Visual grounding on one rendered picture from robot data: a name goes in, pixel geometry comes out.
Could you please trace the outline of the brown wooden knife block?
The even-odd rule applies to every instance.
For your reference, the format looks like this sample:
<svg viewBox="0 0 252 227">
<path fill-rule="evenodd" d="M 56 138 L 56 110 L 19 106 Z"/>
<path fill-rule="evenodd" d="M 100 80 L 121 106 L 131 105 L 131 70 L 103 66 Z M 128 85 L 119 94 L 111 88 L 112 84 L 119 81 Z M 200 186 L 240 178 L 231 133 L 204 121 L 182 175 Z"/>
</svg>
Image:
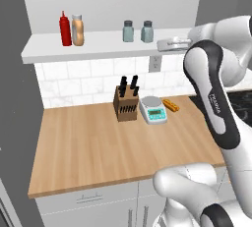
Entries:
<svg viewBox="0 0 252 227">
<path fill-rule="evenodd" d="M 134 90 L 127 85 L 125 94 L 121 97 L 119 86 L 116 87 L 113 106 L 119 122 L 135 121 L 137 119 L 139 95 L 134 96 L 133 93 Z"/>
</svg>

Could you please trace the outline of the grey shaker with dark cap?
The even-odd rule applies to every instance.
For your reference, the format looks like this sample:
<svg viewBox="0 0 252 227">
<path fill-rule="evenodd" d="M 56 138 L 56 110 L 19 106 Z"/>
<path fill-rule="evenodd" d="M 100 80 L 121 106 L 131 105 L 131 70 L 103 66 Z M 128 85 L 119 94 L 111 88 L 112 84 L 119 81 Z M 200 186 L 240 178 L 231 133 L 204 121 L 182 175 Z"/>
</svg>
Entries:
<svg viewBox="0 0 252 227">
<path fill-rule="evenodd" d="M 133 42 L 134 41 L 133 22 L 130 20 L 127 20 L 124 22 L 123 41 L 124 42 Z"/>
<path fill-rule="evenodd" d="M 154 29 L 152 21 L 144 21 L 144 26 L 141 31 L 141 40 L 146 43 L 154 41 Z"/>
</svg>

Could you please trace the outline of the white drawer front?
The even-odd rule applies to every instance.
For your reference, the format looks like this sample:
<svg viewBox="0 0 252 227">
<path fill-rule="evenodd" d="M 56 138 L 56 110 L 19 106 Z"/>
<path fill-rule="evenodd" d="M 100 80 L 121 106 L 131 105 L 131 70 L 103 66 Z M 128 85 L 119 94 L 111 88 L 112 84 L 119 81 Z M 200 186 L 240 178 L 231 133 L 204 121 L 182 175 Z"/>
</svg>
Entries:
<svg viewBox="0 0 252 227">
<path fill-rule="evenodd" d="M 90 205 L 133 199 L 137 195 L 137 187 L 137 182 L 131 182 L 42 197 L 36 199 L 35 202 L 41 214 L 61 212 Z M 95 194 L 103 195 L 103 199 L 86 203 L 76 203 L 76 199 L 79 199 L 82 195 L 91 196 Z"/>
</svg>

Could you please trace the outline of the white wall shelf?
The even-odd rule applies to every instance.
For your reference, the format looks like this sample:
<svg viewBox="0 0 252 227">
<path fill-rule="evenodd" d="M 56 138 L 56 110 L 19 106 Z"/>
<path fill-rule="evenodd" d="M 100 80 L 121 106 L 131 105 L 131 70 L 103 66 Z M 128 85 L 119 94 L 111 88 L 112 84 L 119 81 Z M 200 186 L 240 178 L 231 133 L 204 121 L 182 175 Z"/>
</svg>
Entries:
<svg viewBox="0 0 252 227">
<path fill-rule="evenodd" d="M 182 51 L 158 52 L 157 41 L 174 36 L 186 38 L 190 28 L 156 29 L 154 41 L 141 40 L 141 31 L 135 30 L 134 41 L 124 42 L 122 31 L 87 31 L 83 46 L 63 46 L 59 33 L 33 34 L 22 51 L 25 64 L 111 59 L 125 57 L 182 54 Z"/>
</svg>

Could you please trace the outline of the black hob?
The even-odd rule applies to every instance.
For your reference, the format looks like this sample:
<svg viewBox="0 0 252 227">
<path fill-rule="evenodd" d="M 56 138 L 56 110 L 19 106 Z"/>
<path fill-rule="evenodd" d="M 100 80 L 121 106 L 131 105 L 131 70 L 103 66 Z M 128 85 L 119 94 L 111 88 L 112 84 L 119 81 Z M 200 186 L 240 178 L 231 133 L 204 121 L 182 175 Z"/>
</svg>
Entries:
<svg viewBox="0 0 252 227">
<path fill-rule="evenodd" d="M 252 90 L 230 91 L 227 96 L 236 115 L 252 127 Z"/>
</svg>

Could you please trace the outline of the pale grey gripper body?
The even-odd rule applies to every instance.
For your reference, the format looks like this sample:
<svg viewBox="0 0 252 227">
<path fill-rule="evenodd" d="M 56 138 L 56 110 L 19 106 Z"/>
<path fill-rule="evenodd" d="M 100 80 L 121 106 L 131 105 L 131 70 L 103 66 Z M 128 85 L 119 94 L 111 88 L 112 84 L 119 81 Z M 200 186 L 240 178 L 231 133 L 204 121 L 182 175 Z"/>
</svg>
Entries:
<svg viewBox="0 0 252 227">
<path fill-rule="evenodd" d="M 192 40 L 189 38 L 183 38 L 178 36 L 161 39 L 157 42 L 157 51 L 167 52 L 187 50 L 191 42 Z"/>
</svg>

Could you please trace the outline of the tan condiment bottle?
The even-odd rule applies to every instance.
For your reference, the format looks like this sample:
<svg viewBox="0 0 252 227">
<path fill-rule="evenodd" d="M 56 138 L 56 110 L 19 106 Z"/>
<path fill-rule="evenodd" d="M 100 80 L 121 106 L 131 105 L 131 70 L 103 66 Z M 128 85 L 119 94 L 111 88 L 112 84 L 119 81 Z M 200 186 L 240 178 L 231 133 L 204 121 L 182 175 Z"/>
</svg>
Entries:
<svg viewBox="0 0 252 227">
<path fill-rule="evenodd" d="M 72 16 L 72 38 L 76 46 L 84 45 L 84 24 L 81 15 Z"/>
</svg>

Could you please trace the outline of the dark grey tall cabinet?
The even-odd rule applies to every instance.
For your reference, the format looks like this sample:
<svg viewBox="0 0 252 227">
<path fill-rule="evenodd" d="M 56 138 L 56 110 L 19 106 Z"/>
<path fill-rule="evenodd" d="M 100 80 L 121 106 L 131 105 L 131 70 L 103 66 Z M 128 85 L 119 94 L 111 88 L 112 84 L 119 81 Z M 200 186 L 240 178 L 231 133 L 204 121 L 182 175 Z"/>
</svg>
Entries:
<svg viewBox="0 0 252 227">
<path fill-rule="evenodd" d="M 0 179 L 18 216 L 15 227 L 43 227 L 28 197 L 43 114 L 34 65 L 21 56 L 31 35 L 25 0 L 0 0 Z"/>
</svg>

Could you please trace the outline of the red ketchup bottle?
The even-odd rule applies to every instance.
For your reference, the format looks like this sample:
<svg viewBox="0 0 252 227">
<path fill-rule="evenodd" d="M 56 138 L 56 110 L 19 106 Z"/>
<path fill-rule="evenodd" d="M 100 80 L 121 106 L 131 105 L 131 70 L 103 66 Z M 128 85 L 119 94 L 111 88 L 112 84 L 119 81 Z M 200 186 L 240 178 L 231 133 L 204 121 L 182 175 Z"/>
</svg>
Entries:
<svg viewBox="0 0 252 227">
<path fill-rule="evenodd" d="M 70 23 L 69 19 L 65 16 L 65 13 L 62 13 L 62 16 L 59 20 L 60 32 L 61 32 L 61 40 L 63 46 L 71 46 L 71 31 L 70 31 Z"/>
</svg>

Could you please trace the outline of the white wall outlet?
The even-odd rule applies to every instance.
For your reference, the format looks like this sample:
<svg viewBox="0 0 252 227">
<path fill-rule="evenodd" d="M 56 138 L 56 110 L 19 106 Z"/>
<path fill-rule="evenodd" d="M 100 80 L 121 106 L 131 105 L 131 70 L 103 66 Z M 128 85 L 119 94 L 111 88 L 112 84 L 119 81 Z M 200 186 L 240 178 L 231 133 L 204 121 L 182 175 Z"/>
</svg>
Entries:
<svg viewBox="0 0 252 227">
<path fill-rule="evenodd" d="M 160 56 L 151 56 L 149 62 L 149 72 L 155 73 L 159 72 L 161 67 L 161 57 Z"/>
</svg>

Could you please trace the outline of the orange hot dog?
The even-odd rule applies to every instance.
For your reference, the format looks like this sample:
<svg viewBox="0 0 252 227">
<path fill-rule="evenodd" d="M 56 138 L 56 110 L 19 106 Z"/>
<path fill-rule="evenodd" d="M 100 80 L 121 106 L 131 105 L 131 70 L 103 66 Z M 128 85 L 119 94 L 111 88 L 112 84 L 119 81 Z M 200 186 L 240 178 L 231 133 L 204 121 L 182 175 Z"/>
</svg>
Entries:
<svg viewBox="0 0 252 227">
<path fill-rule="evenodd" d="M 179 107 L 174 104 L 173 102 L 171 102 L 169 99 L 164 99 L 162 101 L 163 105 L 168 108 L 169 110 L 171 110 L 172 112 L 176 112 L 179 110 Z"/>
</svg>

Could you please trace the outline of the dark grey range hood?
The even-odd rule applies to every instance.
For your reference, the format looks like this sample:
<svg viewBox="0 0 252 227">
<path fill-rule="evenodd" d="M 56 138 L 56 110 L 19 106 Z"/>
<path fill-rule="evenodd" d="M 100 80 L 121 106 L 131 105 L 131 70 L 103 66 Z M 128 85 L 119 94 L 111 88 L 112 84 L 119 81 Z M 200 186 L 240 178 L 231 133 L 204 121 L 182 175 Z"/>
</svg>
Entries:
<svg viewBox="0 0 252 227">
<path fill-rule="evenodd" d="M 195 25 L 242 15 L 252 16 L 252 0 L 199 0 Z"/>
</svg>

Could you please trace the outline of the white kitchen scale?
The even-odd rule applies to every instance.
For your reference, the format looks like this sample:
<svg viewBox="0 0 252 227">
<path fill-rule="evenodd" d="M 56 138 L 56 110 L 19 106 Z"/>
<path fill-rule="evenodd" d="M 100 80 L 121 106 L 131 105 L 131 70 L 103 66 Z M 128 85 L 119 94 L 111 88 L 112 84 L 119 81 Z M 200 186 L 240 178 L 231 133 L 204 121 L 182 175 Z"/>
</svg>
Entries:
<svg viewBox="0 0 252 227">
<path fill-rule="evenodd" d="M 167 114 L 161 99 L 156 96 L 146 96 L 140 99 L 140 111 L 149 125 L 160 125 L 167 122 Z"/>
</svg>

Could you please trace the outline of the white cupboard door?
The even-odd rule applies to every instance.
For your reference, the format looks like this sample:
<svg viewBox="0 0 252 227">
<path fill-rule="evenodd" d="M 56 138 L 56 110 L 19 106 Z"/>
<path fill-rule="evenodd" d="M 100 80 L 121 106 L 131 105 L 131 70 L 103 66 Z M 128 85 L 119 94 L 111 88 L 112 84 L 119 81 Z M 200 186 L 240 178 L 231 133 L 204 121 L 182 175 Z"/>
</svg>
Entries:
<svg viewBox="0 0 252 227">
<path fill-rule="evenodd" d="M 136 199 L 124 199 L 92 206 L 42 214 L 44 227 L 128 227 L 128 210 L 133 209 L 135 226 Z"/>
<path fill-rule="evenodd" d="M 139 182 L 138 211 L 136 227 L 143 227 L 144 206 L 149 207 L 147 227 L 153 227 L 155 221 L 162 213 L 165 206 L 165 198 L 157 194 L 153 180 Z"/>
</svg>

